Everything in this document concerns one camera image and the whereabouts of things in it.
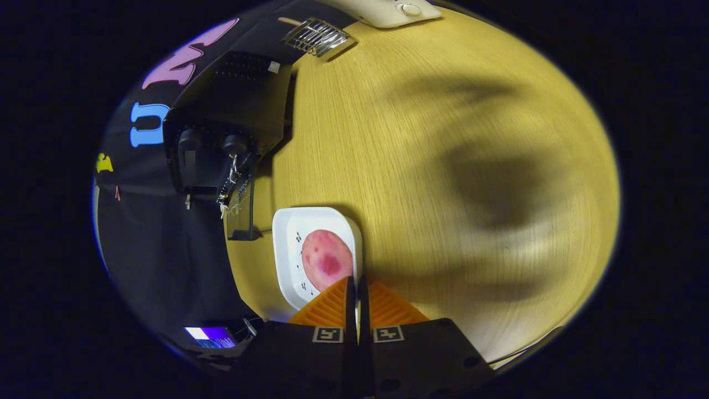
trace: button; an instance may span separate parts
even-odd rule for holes
[[[417,6],[414,6],[413,4],[402,3],[397,5],[396,8],[408,16],[421,15],[421,9],[419,9]]]

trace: wooden table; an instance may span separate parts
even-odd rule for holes
[[[620,191],[592,107],[550,61],[475,18],[379,30],[296,64],[292,139],[262,166],[253,242],[227,241],[259,315],[287,320],[268,231],[284,207],[329,206],[364,237],[364,272],[486,360],[563,325],[601,278]]]

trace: pink letter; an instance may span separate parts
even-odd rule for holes
[[[229,29],[231,29],[232,26],[234,26],[238,21],[239,19],[237,18],[222,23],[221,25],[217,25],[214,28],[206,31],[205,33],[202,33],[201,35],[197,36],[195,39],[191,40],[186,45],[182,46],[178,51],[175,52],[175,54],[170,59],[160,64],[157,68],[153,69],[152,72],[147,75],[145,81],[143,82],[143,89],[150,86],[150,84],[152,83],[165,82],[167,80],[176,80],[180,85],[189,82],[190,78],[192,78],[192,74],[194,73],[194,64],[189,63],[181,68],[178,67],[192,60],[196,60],[197,58],[200,58],[202,54],[204,54],[200,50],[197,50],[196,48],[192,47],[192,45],[201,44],[204,46],[208,46],[216,42],[217,40],[219,40],[219,38],[224,36],[224,33],[227,33]]]

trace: pink food item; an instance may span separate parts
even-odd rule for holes
[[[302,256],[306,276],[320,292],[352,275],[352,252],[331,231],[315,230],[308,234],[303,241]]]

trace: white plate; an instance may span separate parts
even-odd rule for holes
[[[333,232],[350,249],[355,287],[362,275],[362,234],[350,218],[329,207],[277,210],[272,232],[278,285],[296,310],[302,309],[320,293],[306,276],[301,260],[303,241],[315,230]]]

